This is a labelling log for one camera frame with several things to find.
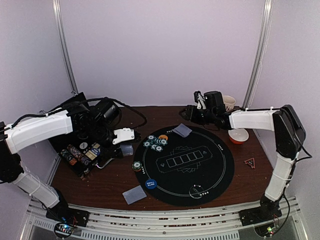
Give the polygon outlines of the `grey cloth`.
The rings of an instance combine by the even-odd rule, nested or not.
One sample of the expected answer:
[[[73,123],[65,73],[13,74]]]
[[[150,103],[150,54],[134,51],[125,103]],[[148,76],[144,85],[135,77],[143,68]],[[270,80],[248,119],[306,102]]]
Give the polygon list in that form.
[[[123,143],[120,145],[120,149],[124,157],[132,156],[134,154],[134,148],[132,144]]]

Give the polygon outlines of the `dealt cards back pile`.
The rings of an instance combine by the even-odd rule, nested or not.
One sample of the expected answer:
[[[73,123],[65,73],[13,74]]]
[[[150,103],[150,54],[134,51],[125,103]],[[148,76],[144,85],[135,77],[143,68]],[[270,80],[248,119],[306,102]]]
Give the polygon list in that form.
[[[183,138],[188,137],[192,132],[192,130],[188,126],[182,123],[179,124],[177,127],[173,128],[172,131]]]

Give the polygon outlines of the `dealt cards pile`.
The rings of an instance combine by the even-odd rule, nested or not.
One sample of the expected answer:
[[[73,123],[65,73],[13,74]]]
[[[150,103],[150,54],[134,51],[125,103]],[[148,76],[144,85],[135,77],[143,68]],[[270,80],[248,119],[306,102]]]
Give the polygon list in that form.
[[[145,191],[140,185],[123,192],[122,195],[128,205],[147,197]]]
[[[192,132],[192,130],[188,126],[182,123],[179,124],[177,127],[173,128],[172,131],[183,138],[188,137]]]

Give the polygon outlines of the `stack of poker chips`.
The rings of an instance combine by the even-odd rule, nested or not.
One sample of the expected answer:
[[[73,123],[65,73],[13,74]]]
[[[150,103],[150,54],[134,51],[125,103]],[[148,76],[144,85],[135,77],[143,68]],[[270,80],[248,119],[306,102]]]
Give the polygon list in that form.
[[[132,169],[135,172],[139,172],[142,170],[142,163],[140,161],[134,161],[132,164]]]

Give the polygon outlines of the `orange big blind button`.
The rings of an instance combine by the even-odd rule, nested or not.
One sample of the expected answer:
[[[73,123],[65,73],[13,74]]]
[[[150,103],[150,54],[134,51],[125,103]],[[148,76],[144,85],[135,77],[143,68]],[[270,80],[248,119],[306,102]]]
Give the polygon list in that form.
[[[168,136],[165,134],[162,134],[158,137],[159,139],[165,139],[166,141],[168,140]]]

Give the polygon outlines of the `blue green poker chips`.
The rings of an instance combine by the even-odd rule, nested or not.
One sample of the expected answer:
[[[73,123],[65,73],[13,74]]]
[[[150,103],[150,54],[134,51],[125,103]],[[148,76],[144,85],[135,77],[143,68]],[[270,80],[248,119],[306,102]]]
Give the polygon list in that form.
[[[143,142],[143,146],[145,148],[150,148],[156,152],[162,152],[164,146],[168,144],[168,140],[159,139],[159,136],[156,137],[155,135],[149,135],[146,140]]]

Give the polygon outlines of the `dealt cards front pile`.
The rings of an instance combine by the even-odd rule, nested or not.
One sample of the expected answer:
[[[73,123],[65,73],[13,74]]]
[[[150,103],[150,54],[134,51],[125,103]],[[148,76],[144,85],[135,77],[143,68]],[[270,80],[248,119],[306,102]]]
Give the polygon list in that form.
[[[123,192],[122,195],[128,205],[147,197],[145,191],[140,185]]]

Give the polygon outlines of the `blue small blind button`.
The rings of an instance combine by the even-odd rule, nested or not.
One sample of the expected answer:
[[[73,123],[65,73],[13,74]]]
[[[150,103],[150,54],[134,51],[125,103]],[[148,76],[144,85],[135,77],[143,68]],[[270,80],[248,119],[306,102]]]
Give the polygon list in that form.
[[[145,187],[149,190],[155,189],[157,187],[157,181],[155,179],[148,179],[145,182]]]

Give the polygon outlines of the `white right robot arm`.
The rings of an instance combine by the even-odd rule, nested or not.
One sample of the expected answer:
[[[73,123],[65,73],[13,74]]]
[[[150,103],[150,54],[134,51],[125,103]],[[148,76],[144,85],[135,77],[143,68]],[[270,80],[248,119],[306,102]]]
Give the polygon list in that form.
[[[253,130],[256,135],[266,133],[269,138],[273,138],[274,153],[267,153],[268,157],[275,157],[272,176],[264,192],[268,201],[256,210],[259,220],[268,220],[276,212],[273,203],[281,199],[286,185],[291,181],[290,175],[307,136],[294,107],[285,104],[279,108],[239,108],[216,113],[209,109],[198,109],[195,105],[187,105],[179,115],[198,125],[214,124],[219,129],[228,131]]]

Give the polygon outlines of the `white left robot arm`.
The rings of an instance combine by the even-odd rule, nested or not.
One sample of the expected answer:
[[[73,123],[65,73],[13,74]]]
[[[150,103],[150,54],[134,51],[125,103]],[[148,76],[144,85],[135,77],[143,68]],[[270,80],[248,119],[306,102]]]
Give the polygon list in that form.
[[[75,133],[109,150],[138,139],[132,128],[108,128],[104,118],[95,119],[89,112],[72,114],[58,109],[46,114],[27,114],[12,124],[0,124],[0,182],[12,183],[38,199],[61,222],[72,218],[72,211],[63,204],[56,189],[41,181],[21,164],[19,151],[56,136]]]

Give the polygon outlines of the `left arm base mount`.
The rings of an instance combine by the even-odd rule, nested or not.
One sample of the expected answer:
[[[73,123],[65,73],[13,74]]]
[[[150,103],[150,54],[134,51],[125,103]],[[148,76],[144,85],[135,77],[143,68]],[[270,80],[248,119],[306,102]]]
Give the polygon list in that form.
[[[53,233],[60,239],[69,238],[79,227],[86,227],[90,213],[86,210],[67,208],[63,210],[46,209],[46,218],[55,220]]]

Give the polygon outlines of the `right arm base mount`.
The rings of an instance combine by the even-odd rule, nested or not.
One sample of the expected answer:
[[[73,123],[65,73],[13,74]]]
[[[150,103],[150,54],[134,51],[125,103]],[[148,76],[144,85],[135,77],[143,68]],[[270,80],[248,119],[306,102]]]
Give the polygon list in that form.
[[[279,208],[266,210],[262,206],[244,209],[239,212],[239,218],[243,227],[254,226],[255,233],[263,238],[274,235],[280,224],[279,217],[282,211]]]

